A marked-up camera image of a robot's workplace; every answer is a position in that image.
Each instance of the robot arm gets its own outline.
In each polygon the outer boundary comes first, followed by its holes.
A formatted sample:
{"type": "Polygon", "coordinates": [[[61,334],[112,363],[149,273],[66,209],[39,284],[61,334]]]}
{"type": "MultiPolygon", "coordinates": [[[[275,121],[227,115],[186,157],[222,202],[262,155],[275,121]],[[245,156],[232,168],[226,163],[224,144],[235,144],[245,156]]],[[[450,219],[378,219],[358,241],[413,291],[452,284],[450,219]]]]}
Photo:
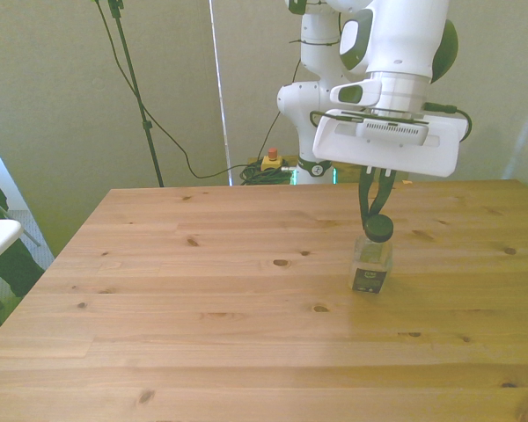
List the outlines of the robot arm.
{"type": "MultiPolygon", "coordinates": [[[[446,177],[453,173],[462,119],[423,111],[429,86],[455,60],[458,38],[448,0],[327,0],[349,14],[341,36],[345,70],[363,80],[330,90],[316,130],[317,158],[446,177]]],[[[286,0],[294,13],[316,4],[286,0]]]]}

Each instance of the wall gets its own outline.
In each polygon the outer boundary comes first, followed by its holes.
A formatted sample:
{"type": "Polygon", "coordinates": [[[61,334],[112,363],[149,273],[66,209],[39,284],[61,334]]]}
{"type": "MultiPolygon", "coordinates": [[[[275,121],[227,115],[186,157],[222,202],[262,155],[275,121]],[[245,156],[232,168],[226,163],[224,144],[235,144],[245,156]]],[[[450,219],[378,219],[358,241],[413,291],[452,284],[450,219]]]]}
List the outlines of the wall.
{"type": "Polygon", "coordinates": [[[452,0],[449,17],[459,55],[430,98],[459,106],[474,121],[450,179],[517,178],[528,185],[528,0],[452,0]]]}
{"type": "MultiPolygon", "coordinates": [[[[224,169],[208,1],[124,3],[145,104],[198,172],[224,169]]],[[[95,3],[0,0],[0,155],[55,254],[109,189],[158,185],[118,72],[95,3]]],[[[226,183],[191,177],[180,151],[153,134],[167,186],[226,183]]]]}
{"type": "MultiPolygon", "coordinates": [[[[300,18],[282,0],[219,0],[214,7],[231,156],[243,163],[258,153],[277,113],[275,95],[290,83],[299,45],[288,42],[299,38],[300,18]]],[[[528,184],[528,0],[451,0],[449,17],[459,55],[429,99],[465,109],[475,123],[451,179],[506,174],[528,184]]],[[[283,117],[269,144],[297,153],[297,133],[283,117]]]]}

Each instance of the bottle cap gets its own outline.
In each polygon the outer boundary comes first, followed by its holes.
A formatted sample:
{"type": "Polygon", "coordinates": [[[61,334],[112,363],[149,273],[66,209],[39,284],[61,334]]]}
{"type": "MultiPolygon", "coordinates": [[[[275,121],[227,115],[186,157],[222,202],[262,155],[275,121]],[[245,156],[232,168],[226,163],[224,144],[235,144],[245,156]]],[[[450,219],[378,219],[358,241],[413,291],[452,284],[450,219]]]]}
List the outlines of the bottle cap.
{"type": "Polygon", "coordinates": [[[268,150],[268,158],[270,161],[275,161],[278,159],[278,148],[270,148],[268,150]]]}
{"type": "Polygon", "coordinates": [[[382,244],[393,236],[393,222],[387,215],[373,215],[366,221],[364,231],[372,242],[382,244]]]}

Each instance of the wood grain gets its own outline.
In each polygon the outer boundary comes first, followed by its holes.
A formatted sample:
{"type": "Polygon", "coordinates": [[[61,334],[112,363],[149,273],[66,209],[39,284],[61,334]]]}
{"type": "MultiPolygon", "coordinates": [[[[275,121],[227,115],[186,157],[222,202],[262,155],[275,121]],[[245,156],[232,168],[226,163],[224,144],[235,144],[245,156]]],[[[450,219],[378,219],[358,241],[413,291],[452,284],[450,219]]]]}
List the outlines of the wood grain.
{"type": "Polygon", "coordinates": [[[356,185],[110,192],[0,329],[0,421],[528,422],[528,189],[385,213],[367,295],[356,185]]]}

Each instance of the black cable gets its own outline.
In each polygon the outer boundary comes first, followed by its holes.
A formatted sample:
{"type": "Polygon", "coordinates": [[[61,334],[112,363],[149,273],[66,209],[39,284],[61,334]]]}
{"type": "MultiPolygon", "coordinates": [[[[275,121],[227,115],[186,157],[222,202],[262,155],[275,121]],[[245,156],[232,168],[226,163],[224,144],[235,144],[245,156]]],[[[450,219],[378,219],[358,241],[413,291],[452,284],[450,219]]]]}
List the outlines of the black cable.
{"type": "MultiPolygon", "coordinates": [[[[296,82],[296,76],[297,71],[299,70],[299,65],[301,64],[301,59],[297,62],[296,70],[293,72],[293,77],[291,78],[291,83],[296,82]]],[[[266,145],[266,142],[268,141],[268,137],[270,136],[270,133],[272,132],[272,129],[274,128],[275,123],[277,122],[278,118],[280,117],[280,112],[275,116],[274,121],[272,122],[272,126],[270,126],[270,129],[268,130],[268,133],[266,134],[266,138],[264,139],[264,142],[262,143],[262,146],[260,147],[260,151],[258,153],[258,157],[256,158],[256,161],[260,160],[260,156],[262,155],[262,150],[264,150],[264,145],[266,145]]]]}
{"type": "MultiPolygon", "coordinates": [[[[99,0],[96,0],[96,5],[99,7],[99,0]]],[[[135,93],[137,104],[139,105],[139,111],[141,112],[143,130],[144,130],[145,135],[147,136],[147,143],[149,144],[150,156],[152,158],[152,163],[155,167],[155,172],[157,173],[158,185],[160,187],[165,187],[165,183],[162,179],[162,173],[160,172],[160,167],[158,165],[157,151],[155,150],[155,145],[154,145],[154,142],[152,141],[152,135],[150,134],[152,123],[150,123],[145,116],[144,105],[143,105],[143,101],[141,100],[141,94],[139,92],[139,85],[137,84],[137,81],[135,78],[135,72],[133,70],[133,63],[131,62],[131,56],[129,54],[127,42],[125,41],[125,34],[123,33],[123,27],[121,26],[121,14],[119,12],[119,7],[120,7],[119,4],[114,3],[113,0],[110,0],[110,9],[112,10],[112,16],[114,17],[115,23],[117,24],[117,29],[119,31],[120,38],[121,38],[121,44],[123,46],[123,52],[125,53],[125,58],[127,59],[129,74],[131,75],[131,80],[133,81],[133,92],[135,93]]],[[[102,18],[104,19],[104,21],[106,21],[106,18],[103,16],[104,14],[100,7],[99,9],[100,9],[100,12],[102,13],[102,18]]]]}
{"type": "MultiPolygon", "coordinates": [[[[137,92],[135,91],[133,85],[131,84],[131,82],[129,81],[129,78],[128,76],[126,75],[125,71],[123,70],[123,67],[121,66],[120,64],[120,61],[119,61],[119,58],[117,56],[117,52],[115,50],[115,45],[114,45],[114,39],[112,38],[112,34],[111,34],[111,31],[109,30],[109,26],[107,25],[107,21],[106,21],[106,16],[104,15],[104,12],[102,11],[102,8],[101,6],[99,5],[99,0],[95,0],[95,3],[96,5],[98,6],[98,10],[99,10],[99,14],[100,16],[102,17],[102,21],[104,22],[104,27],[106,28],[106,32],[107,32],[107,37],[109,39],[109,42],[110,42],[110,45],[112,47],[112,52],[114,54],[114,59],[115,59],[115,63],[118,67],[118,69],[120,70],[121,74],[123,75],[123,78],[125,79],[125,82],[127,82],[127,85],[129,87],[129,89],[133,92],[133,94],[135,95],[135,97],[137,98],[138,101],[141,101],[141,104],[143,105],[143,109],[145,111],[145,113],[152,119],[152,121],[154,122],[155,125],[157,125],[157,127],[166,135],[168,136],[168,138],[170,138],[172,140],[172,142],[179,148],[179,150],[182,152],[182,154],[184,154],[184,157],[186,158],[186,164],[187,164],[187,168],[189,169],[190,173],[192,173],[192,175],[195,177],[195,178],[198,178],[198,179],[202,179],[202,178],[214,178],[215,176],[219,176],[220,174],[223,174],[223,173],[226,173],[227,171],[229,170],[232,170],[232,169],[236,169],[238,167],[245,167],[245,168],[248,168],[249,166],[254,166],[254,164],[238,164],[238,165],[233,165],[232,167],[229,167],[228,169],[225,169],[223,171],[219,171],[217,173],[214,173],[214,174],[210,174],[208,176],[198,176],[195,171],[192,169],[192,166],[190,164],[190,160],[189,160],[189,155],[187,154],[186,150],[184,148],[182,148],[182,146],[173,138],[172,135],[170,135],[168,133],[168,131],[166,131],[166,129],[164,129],[162,127],[162,125],[160,125],[160,123],[158,123],[158,121],[152,116],[152,114],[150,114],[149,110],[147,109],[147,107],[144,105],[143,101],[141,100],[140,96],[137,95],[137,92]]],[[[299,69],[299,65],[301,64],[301,60],[299,60],[297,62],[297,66],[296,66],[296,70],[293,74],[293,78],[292,78],[292,83],[295,82],[295,79],[296,79],[296,75],[297,75],[297,71],[299,69]]],[[[260,155],[262,153],[262,150],[264,150],[264,146],[266,145],[266,142],[268,141],[268,137],[270,136],[270,133],[272,132],[272,128],[274,127],[274,124],[277,122],[278,118],[280,117],[280,112],[278,112],[278,114],[275,116],[275,119],[274,119],[274,122],[272,123],[272,126],[270,126],[270,129],[268,130],[268,134],[266,135],[266,138],[264,139],[264,142],[262,143],[262,147],[260,148],[260,152],[258,153],[258,160],[260,160],[260,155]]]]}
{"type": "MultiPolygon", "coordinates": [[[[104,15],[104,12],[102,11],[102,8],[101,6],[99,5],[99,0],[95,0],[95,3],[96,5],[98,6],[98,9],[99,9],[99,13],[102,17],[102,20],[104,22],[104,27],[106,28],[106,31],[107,31],[107,37],[109,38],[109,42],[110,42],[110,45],[112,46],[112,51],[114,53],[114,58],[115,58],[115,63],[117,64],[117,67],[119,68],[121,74],[123,75],[123,78],[125,79],[125,82],[127,82],[127,85],[129,87],[129,89],[133,92],[133,94],[135,95],[135,97],[137,98],[138,101],[141,101],[141,104],[143,104],[143,101],[141,100],[140,96],[137,94],[137,92],[135,91],[135,89],[133,88],[133,85],[131,84],[131,82],[129,81],[129,78],[128,76],[126,75],[125,71],[123,70],[123,67],[121,66],[120,64],[120,61],[119,61],[119,58],[117,56],[117,52],[115,51],[115,45],[114,45],[114,39],[112,38],[112,34],[111,34],[111,31],[109,30],[109,26],[107,25],[107,21],[106,21],[106,16],[104,15]]],[[[172,142],[174,142],[174,144],[180,149],[180,151],[182,151],[182,154],[184,154],[184,157],[186,158],[186,164],[187,164],[187,168],[189,169],[190,173],[192,173],[192,175],[195,177],[195,178],[214,178],[215,176],[219,176],[220,174],[223,174],[223,173],[226,173],[227,171],[229,170],[232,170],[232,169],[235,169],[235,168],[238,168],[238,167],[246,167],[248,164],[239,164],[239,165],[233,165],[232,167],[226,169],[226,170],[223,170],[223,171],[220,171],[220,172],[217,172],[215,174],[211,174],[209,176],[198,176],[195,171],[192,169],[192,166],[190,164],[190,159],[189,159],[189,155],[187,154],[186,150],[182,148],[182,146],[173,138],[172,135],[170,135],[161,125],[160,123],[158,123],[158,121],[152,116],[152,114],[150,114],[149,110],[147,109],[147,107],[144,106],[143,104],[143,109],[145,111],[145,113],[152,119],[152,121],[154,122],[155,125],[157,125],[157,127],[162,130],[162,132],[168,136],[172,142]]]]}
{"type": "MultiPolygon", "coordinates": [[[[260,170],[262,165],[262,160],[258,160],[252,164],[246,166],[242,172],[240,172],[240,178],[243,180],[241,183],[242,186],[245,185],[279,185],[283,182],[289,181],[291,179],[291,172],[282,171],[279,169],[266,169],[264,171],[260,170]]],[[[288,166],[286,160],[282,160],[283,166],[288,166]]]]}
{"type": "Polygon", "coordinates": [[[467,114],[466,112],[464,112],[463,110],[457,110],[456,111],[457,114],[461,114],[462,116],[464,116],[467,120],[467,132],[466,134],[464,135],[463,138],[461,138],[461,141],[459,141],[459,143],[465,141],[469,135],[472,133],[472,129],[473,129],[473,120],[471,118],[471,116],[469,114],[467,114]]]}
{"type": "Polygon", "coordinates": [[[300,43],[306,44],[308,46],[326,46],[326,47],[335,46],[335,45],[341,43],[340,40],[338,40],[336,42],[323,42],[323,43],[320,43],[320,42],[309,42],[309,41],[305,41],[305,40],[293,40],[293,41],[290,41],[290,44],[294,44],[296,42],[300,42],[300,43]]]}
{"type": "Polygon", "coordinates": [[[464,112],[463,110],[459,110],[454,105],[444,105],[444,104],[438,104],[438,103],[424,103],[424,106],[422,107],[427,112],[437,112],[437,113],[446,113],[446,114],[461,114],[464,116],[467,120],[467,131],[463,138],[461,138],[461,141],[459,143],[465,141],[467,137],[472,133],[473,129],[473,120],[469,114],[464,112]]]}

